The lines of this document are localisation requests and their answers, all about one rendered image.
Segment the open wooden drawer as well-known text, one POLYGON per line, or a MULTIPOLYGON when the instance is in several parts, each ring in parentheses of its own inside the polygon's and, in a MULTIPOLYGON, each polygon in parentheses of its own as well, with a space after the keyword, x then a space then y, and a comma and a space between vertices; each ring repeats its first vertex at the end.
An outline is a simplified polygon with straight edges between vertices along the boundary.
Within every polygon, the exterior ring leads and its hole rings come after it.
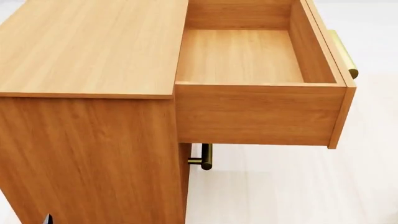
POLYGON ((313 0, 189 0, 179 141, 335 149, 356 84, 328 30, 313 0))

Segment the wooden cabinet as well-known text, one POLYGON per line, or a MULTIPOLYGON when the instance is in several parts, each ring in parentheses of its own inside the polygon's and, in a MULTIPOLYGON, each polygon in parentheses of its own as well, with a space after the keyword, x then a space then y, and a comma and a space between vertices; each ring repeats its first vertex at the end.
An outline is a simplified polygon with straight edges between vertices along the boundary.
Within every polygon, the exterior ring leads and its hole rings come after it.
POLYGON ((23 224, 184 224, 188 0, 25 0, 0 25, 0 190, 23 224))

